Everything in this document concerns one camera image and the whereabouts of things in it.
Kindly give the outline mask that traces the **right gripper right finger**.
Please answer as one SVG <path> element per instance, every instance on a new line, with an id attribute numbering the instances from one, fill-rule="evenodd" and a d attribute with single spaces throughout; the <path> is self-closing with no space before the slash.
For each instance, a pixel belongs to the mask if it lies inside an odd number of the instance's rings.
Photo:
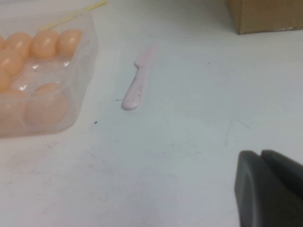
<path id="1" fill-rule="evenodd" d="M 303 225 L 303 165 L 274 150 L 263 150 L 261 156 L 275 177 L 286 189 L 278 201 L 281 226 L 301 227 Z"/>

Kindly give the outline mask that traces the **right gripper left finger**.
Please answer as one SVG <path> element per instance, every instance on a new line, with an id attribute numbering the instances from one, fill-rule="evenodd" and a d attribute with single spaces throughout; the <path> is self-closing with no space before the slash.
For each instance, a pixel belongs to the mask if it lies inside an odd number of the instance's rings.
<path id="1" fill-rule="evenodd" d="M 284 187 L 263 158 L 253 151 L 239 153 L 235 177 L 241 227 L 280 227 Z"/>

